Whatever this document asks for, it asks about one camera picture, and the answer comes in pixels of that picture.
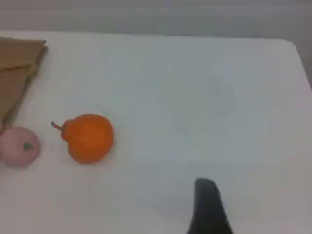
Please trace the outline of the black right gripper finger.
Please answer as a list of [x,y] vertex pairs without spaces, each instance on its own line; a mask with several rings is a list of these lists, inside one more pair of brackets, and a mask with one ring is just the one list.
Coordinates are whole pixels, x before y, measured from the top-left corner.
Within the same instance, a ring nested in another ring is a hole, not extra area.
[[194,209],[189,234],[233,234],[216,183],[207,178],[195,181]]

